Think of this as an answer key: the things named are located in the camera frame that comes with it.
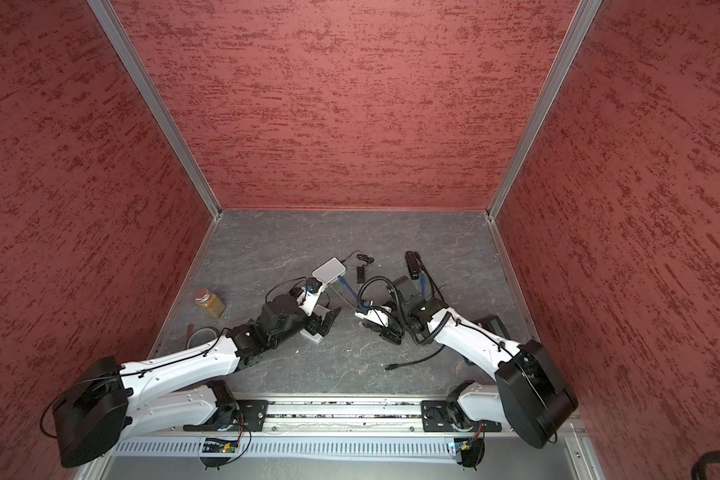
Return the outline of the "black power adapter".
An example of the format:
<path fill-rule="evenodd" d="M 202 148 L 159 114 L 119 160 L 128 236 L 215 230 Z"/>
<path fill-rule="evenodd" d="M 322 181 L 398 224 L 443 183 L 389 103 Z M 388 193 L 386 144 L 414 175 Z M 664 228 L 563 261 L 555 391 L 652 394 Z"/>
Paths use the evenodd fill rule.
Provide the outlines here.
<path fill-rule="evenodd" d="M 362 285 L 366 282 L 367 267 L 372 265 L 375 259 L 360 250 L 356 250 L 353 251 L 349 256 L 344 258 L 342 260 L 342 263 L 347 264 L 352 259 L 358 262 L 358 264 L 356 265 L 356 283 L 358 285 Z"/>

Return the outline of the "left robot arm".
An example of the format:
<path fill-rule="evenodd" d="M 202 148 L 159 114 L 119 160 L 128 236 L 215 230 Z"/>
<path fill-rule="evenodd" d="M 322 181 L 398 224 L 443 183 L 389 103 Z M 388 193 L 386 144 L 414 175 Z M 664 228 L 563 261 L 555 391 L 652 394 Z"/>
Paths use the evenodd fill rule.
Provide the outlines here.
<path fill-rule="evenodd" d="M 279 295 L 258 318 L 197 347 L 141 362 L 120 364 L 112 356 L 94 362 L 49 408 L 62 467 L 84 465 L 121 440 L 170 427 L 241 433 L 244 416 L 225 377 L 300 332 L 326 336 L 339 313 L 313 294 Z"/>

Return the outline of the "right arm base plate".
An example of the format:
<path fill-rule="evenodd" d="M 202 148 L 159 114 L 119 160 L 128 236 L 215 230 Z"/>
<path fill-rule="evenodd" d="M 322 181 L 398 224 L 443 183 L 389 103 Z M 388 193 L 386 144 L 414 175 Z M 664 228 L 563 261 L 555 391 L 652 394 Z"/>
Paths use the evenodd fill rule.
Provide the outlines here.
<path fill-rule="evenodd" d="M 498 433 L 502 425 L 487 420 L 470 420 L 455 401 L 425 400 L 420 403 L 423 430 L 427 433 Z"/>

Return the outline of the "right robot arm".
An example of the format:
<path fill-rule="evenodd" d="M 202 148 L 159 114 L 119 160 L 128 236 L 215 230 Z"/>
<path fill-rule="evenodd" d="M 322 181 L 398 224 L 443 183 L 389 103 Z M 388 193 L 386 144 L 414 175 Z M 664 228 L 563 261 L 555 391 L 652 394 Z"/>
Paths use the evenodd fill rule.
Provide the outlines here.
<path fill-rule="evenodd" d="M 439 293 L 423 296 L 412 281 L 370 278 L 356 296 L 357 317 L 396 342 L 408 334 L 419 346 L 437 343 L 484 371 L 497 393 L 471 384 L 456 398 L 473 421 L 506 423 L 527 444 L 542 448 L 578 408 L 578 399 L 549 351 L 536 340 L 504 338 L 459 314 Z"/>

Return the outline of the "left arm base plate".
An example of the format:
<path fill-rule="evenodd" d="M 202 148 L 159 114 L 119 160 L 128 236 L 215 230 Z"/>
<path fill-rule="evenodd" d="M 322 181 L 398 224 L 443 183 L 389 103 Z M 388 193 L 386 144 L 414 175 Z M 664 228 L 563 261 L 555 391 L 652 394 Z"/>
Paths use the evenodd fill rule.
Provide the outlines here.
<path fill-rule="evenodd" d="M 270 403 L 266 400 L 238 400 L 222 405 L 200 425 L 183 425 L 187 432 L 261 432 Z"/>

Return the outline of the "white switch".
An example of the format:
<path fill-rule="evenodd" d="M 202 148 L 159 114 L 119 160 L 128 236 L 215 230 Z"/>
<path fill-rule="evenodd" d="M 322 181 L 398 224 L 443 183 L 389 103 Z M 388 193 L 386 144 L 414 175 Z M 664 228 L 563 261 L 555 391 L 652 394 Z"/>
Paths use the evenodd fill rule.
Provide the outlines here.
<path fill-rule="evenodd" d="M 322 336 L 322 335 L 320 335 L 319 333 L 312 334 L 312 333 L 310 333 L 307 329 L 302 329 L 302 330 L 300 331 L 300 334 L 301 334 L 303 337 L 305 337 L 306 339 L 312 341 L 312 342 L 315 343 L 315 344 L 319 344 L 319 343 L 321 343 L 322 340 L 323 340 L 323 336 Z"/>
<path fill-rule="evenodd" d="M 339 277 L 343 276 L 346 272 L 346 267 L 337 258 L 331 258 L 323 265 L 318 267 L 312 272 L 312 276 L 319 281 L 322 285 L 329 285 L 336 281 Z"/>

